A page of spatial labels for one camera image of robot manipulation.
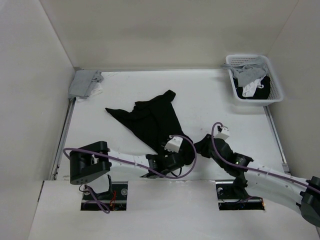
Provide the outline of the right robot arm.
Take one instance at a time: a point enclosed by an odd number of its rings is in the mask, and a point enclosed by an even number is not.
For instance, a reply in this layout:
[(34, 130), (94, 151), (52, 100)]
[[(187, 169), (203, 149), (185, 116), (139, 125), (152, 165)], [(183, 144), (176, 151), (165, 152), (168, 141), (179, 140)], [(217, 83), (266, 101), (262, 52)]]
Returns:
[(232, 151), (225, 140), (205, 136), (205, 153), (227, 174), (234, 177), (232, 192), (238, 198), (260, 197), (300, 214), (308, 223), (320, 225), (320, 179), (294, 177), (251, 157)]

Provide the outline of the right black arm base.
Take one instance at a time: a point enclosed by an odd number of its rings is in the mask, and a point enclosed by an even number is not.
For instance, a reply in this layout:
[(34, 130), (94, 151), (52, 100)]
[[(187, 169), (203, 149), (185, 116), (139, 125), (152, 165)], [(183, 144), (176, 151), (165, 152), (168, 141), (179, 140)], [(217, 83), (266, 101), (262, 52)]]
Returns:
[(215, 183), (220, 211), (264, 211), (265, 203), (261, 197), (250, 196), (233, 185), (232, 181)]

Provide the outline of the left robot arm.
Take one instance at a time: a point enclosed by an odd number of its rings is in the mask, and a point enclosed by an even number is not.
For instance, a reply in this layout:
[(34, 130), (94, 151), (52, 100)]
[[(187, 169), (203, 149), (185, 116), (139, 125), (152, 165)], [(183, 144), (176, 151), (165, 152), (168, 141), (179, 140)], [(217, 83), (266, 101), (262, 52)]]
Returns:
[(130, 155), (113, 151), (107, 142), (98, 141), (80, 148), (71, 148), (69, 181), (72, 185), (91, 187), (100, 199), (112, 195), (111, 175), (129, 179), (178, 179), (173, 172), (190, 166), (196, 157), (194, 146), (175, 136), (161, 143), (155, 154)]

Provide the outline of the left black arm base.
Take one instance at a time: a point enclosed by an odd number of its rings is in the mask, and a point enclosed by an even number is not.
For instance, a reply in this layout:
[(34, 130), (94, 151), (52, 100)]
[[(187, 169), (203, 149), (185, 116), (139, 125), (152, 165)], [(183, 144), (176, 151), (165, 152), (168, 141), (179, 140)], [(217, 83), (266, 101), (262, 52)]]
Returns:
[[(111, 212), (114, 211), (126, 211), (127, 199), (128, 199), (128, 182), (112, 182), (111, 189), (107, 192), (95, 193), (95, 197), (102, 203), (104, 210), (107, 210), (105, 206)], [(78, 190), (82, 193), (81, 211), (100, 211), (100, 207), (94, 201), (94, 198), (90, 195), (84, 185), (80, 185)]]

